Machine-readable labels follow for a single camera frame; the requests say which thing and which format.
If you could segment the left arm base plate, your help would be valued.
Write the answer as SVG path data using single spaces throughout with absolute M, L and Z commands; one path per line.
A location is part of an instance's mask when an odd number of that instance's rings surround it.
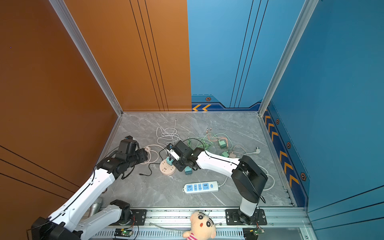
M 126 220 L 120 219 L 119 221 L 111 224 L 111 226 L 144 226 L 146 217 L 146 209 L 133 209 L 130 210 L 130 215 Z

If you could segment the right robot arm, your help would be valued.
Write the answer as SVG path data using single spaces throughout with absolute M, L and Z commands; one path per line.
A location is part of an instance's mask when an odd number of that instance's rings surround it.
M 194 170 L 210 170 L 232 179 L 242 196 L 238 210 L 240 221 L 245 225 L 258 223 L 261 214 L 257 212 L 257 207 L 259 201 L 266 202 L 262 192 L 268 176 L 252 158 L 244 155 L 234 159 L 209 153 L 203 148 L 193 150 L 183 141 L 175 145 L 168 144 L 165 149 L 180 172 L 190 167 Z

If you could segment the teal charger with black cable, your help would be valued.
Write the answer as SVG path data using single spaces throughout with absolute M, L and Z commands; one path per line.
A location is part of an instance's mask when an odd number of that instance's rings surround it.
M 173 165 L 173 161 L 174 161 L 173 159 L 167 157 L 167 158 L 166 158 L 166 161 L 167 161 L 167 163 L 168 163 L 170 166 Z

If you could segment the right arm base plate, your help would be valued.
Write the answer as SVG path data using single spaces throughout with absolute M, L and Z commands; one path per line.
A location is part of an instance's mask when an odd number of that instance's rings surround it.
M 226 209 L 225 214 L 228 226 L 266 226 L 268 224 L 266 214 L 263 209 L 256 209 L 251 217 L 242 213 L 240 209 Z

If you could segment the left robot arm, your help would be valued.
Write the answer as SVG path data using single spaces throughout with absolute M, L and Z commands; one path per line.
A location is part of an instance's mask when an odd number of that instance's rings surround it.
M 113 223 L 134 220 L 131 206 L 121 200 L 112 201 L 106 209 L 82 221 L 83 215 L 97 198 L 118 178 L 125 179 L 125 171 L 148 160 L 148 153 L 132 137 L 125 137 L 110 155 L 93 169 L 90 178 L 70 199 L 49 217 L 39 217 L 28 229 L 29 240 L 88 240 Z

